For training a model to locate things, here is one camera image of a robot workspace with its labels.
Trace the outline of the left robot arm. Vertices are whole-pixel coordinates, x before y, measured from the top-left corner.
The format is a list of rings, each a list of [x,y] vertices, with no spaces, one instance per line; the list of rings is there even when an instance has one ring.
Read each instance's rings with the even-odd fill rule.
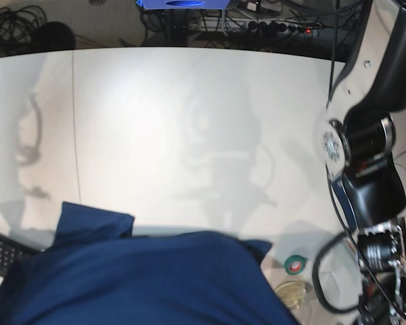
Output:
[[[392,114],[406,109],[406,1],[364,1],[351,56],[332,86],[320,128],[330,198],[342,232],[318,253],[312,279],[330,313],[357,312],[357,324],[406,321],[406,207],[394,163]],[[352,307],[331,305],[321,260],[350,240],[361,273]]]

